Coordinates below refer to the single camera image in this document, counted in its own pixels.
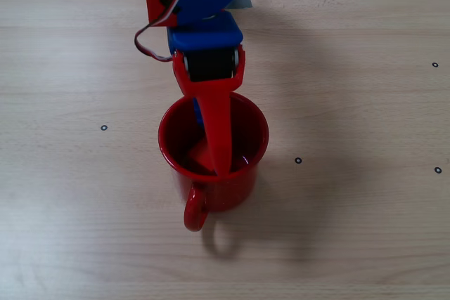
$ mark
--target mug rim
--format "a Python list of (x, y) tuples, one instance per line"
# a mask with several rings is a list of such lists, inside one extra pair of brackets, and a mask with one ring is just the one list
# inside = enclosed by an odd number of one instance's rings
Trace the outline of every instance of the mug rim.
[(191, 178), (193, 181), (198, 182), (205, 182), (205, 183), (215, 183), (223, 181), (224, 179), (232, 179), (235, 177), (242, 176), (249, 170), (251, 170), (253, 167), (255, 167), (259, 161), (261, 161), (261, 158), (264, 156), (264, 153), (266, 152), (267, 145), (269, 144), (269, 125), (267, 124), (266, 117), (262, 113), (262, 111), (259, 109), (257, 105), (255, 105), (250, 99), (246, 98), (243, 95), (240, 95), (238, 93), (231, 92), (230, 98), (235, 98), (240, 101), (243, 101), (246, 103), (252, 111), (254, 111), (258, 115), (259, 123), (262, 124), (262, 137), (263, 141), (260, 145), (256, 155), (250, 160), (249, 164), (243, 167), (242, 169), (239, 169), (235, 172), (228, 173), (225, 176), (206, 176), (206, 175), (200, 175), (196, 174), (195, 172), (189, 171), (185, 168), (183, 168), (180, 163), (178, 163), (167, 151), (167, 144), (166, 140), (163, 137), (163, 131), (167, 127), (167, 123), (169, 121), (170, 115), (181, 105), (183, 105), (186, 101), (192, 100), (192, 98), (188, 98), (184, 96), (183, 98), (180, 98), (177, 102), (175, 102), (173, 105), (170, 106), (170, 108), (166, 111), (164, 116), (161, 119), (160, 126), (158, 128), (157, 133), (157, 139), (160, 146), (160, 150), (162, 153), (162, 156), (164, 156), (165, 160), (169, 165), (178, 173), (182, 174), (183, 176)]

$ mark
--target wooden table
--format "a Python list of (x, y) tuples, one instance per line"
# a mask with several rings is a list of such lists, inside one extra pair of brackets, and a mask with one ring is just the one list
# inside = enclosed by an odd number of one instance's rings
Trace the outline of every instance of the wooden table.
[(0, 0), (0, 299), (450, 298), (450, 0), (252, 1), (269, 148), (190, 233), (145, 0)]

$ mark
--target red mug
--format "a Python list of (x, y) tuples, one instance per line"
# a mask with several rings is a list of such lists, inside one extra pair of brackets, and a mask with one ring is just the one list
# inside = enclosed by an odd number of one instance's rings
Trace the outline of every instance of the red mug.
[(257, 165), (266, 152), (269, 128), (261, 110), (246, 97), (230, 93), (233, 161), (225, 176), (202, 174), (189, 168), (188, 151), (205, 137), (197, 123), (192, 98), (183, 97), (165, 113), (158, 130), (162, 155), (173, 168), (186, 200), (184, 225), (203, 227), (209, 212), (227, 211), (242, 203), (255, 185)]

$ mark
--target mug handle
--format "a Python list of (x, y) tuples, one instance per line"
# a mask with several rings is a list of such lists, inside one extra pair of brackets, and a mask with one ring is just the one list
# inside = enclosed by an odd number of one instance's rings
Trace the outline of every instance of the mug handle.
[(200, 231), (205, 223), (208, 210), (205, 207), (205, 191), (198, 183), (192, 183), (188, 201), (184, 208), (184, 225), (193, 232)]

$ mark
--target red and blue robot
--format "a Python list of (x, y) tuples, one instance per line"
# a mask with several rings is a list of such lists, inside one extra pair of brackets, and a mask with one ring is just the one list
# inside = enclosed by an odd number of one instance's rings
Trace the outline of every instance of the red and blue robot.
[[(156, 60), (173, 62), (176, 80), (193, 98), (198, 122), (205, 127), (214, 170), (226, 175), (231, 165), (231, 91), (243, 81), (243, 34), (224, 8), (233, 0), (147, 0), (149, 23), (136, 33), (138, 50)], [(139, 35), (167, 27), (171, 56), (144, 47)]]

